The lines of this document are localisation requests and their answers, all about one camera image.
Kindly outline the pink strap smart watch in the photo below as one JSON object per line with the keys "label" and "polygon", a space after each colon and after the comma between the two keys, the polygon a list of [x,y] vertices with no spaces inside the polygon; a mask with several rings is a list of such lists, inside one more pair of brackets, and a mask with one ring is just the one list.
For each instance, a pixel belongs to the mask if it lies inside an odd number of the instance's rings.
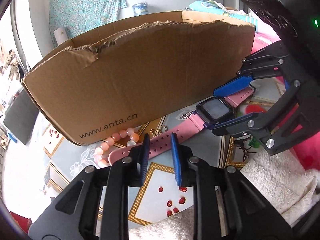
{"label": "pink strap smart watch", "polygon": [[171,149],[172,133],[176,133],[179,142],[184,142],[203,129],[214,129],[217,125],[233,118],[236,108],[252,96],[252,85],[224,98],[212,96],[196,106],[193,115],[179,125],[150,140],[149,158],[154,158]]}

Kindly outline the gold earrings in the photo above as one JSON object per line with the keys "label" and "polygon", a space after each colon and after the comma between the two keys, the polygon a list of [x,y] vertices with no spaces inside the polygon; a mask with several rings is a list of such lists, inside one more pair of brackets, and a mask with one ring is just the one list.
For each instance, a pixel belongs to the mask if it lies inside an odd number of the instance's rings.
{"label": "gold earrings", "polygon": [[153,137],[157,137],[157,136],[159,136],[160,134],[163,134],[163,133],[165,133],[165,132],[167,132],[167,131],[168,131],[168,128],[167,128],[167,126],[165,126],[165,125],[162,125],[162,126],[156,128],[156,129],[150,129],[150,133],[151,133],[151,135],[152,135]]}

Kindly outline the white fluffy towel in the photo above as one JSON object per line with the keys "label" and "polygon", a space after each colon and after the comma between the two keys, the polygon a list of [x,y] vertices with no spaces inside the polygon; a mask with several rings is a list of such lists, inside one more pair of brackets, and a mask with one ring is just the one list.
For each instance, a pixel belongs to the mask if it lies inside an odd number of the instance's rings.
{"label": "white fluffy towel", "polygon": [[[269,156],[260,150],[240,171],[294,226],[319,202],[319,171],[304,170],[297,158],[284,151]],[[169,218],[129,230],[130,239],[192,239],[194,208]]]}

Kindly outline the fruit pattern tablecloth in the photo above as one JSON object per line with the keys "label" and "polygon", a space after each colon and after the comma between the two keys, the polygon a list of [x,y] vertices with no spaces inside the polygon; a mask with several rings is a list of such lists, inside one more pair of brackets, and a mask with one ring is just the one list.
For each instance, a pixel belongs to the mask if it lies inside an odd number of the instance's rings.
{"label": "fruit pattern tablecloth", "polygon": [[[188,106],[137,128],[140,137],[150,136],[150,152],[144,184],[129,189],[130,227],[157,222],[193,205],[193,189],[182,185],[190,158],[220,168],[242,168],[260,150],[259,142],[248,134],[234,139],[197,128],[194,109]],[[75,146],[52,127],[47,128],[44,138],[44,150],[51,157],[44,181],[51,197],[56,197],[86,167],[107,167],[127,156],[123,150],[126,140],[103,152],[103,142]]]}

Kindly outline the blue patterned pillow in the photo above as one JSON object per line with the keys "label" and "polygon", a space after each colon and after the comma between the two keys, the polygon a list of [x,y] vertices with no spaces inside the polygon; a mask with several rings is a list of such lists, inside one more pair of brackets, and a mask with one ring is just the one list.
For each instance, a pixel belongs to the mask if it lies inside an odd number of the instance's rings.
{"label": "blue patterned pillow", "polygon": [[189,4],[189,9],[193,11],[208,12],[217,15],[224,15],[236,18],[245,22],[257,25],[258,20],[249,16],[243,10],[237,11],[234,9],[227,9],[224,5],[216,1],[195,1]]}

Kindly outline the dark grey cabinet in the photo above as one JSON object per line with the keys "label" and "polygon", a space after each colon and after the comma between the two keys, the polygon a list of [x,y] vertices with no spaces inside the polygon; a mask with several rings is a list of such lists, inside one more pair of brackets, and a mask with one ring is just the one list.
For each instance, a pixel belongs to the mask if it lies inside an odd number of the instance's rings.
{"label": "dark grey cabinet", "polygon": [[38,114],[39,109],[21,88],[6,110],[3,124],[15,139],[26,145],[31,139]]}

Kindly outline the blue water bottle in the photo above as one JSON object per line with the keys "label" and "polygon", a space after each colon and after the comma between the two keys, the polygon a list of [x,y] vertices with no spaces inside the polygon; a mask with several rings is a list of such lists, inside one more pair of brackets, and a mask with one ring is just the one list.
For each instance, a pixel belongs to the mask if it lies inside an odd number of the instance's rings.
{"label": "blue water bottle", "polygon": [[147,2],[139,2],[132,6],[133,14],[135,16],[148,14],[148,3]]}

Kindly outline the brown cardboard box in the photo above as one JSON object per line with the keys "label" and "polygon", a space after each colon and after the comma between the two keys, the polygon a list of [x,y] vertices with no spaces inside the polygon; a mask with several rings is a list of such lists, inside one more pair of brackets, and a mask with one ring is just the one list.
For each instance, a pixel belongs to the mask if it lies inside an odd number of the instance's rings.
{"label": "brown cardboard box", "polygon": [[251,23],[206,12],[135,16],[61,44],[22,84],[67,140],[89,145],[211,96],[254,35]]}

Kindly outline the rolled pink mat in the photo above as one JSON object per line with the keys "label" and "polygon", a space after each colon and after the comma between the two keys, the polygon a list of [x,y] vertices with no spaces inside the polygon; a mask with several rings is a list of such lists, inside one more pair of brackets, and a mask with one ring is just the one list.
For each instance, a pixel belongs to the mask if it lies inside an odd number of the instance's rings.
{"label": "rolled pink mat", "polygon": [[57,45],[61,45],[68,40],[68,36],[64,27],[59,27],[54,31]]}

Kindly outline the floral teal wall cloth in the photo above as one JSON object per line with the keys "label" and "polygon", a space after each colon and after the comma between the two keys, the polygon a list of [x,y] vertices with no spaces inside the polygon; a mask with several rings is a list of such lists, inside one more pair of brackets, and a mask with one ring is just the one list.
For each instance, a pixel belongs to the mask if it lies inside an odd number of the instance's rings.
{"label": "floral teal wall cloth", "polygon": [[114,22],[126,0],[49,0],[49,31],[54,46],[54,31],[64,27],[67,37],[74,38],[89,30]]}

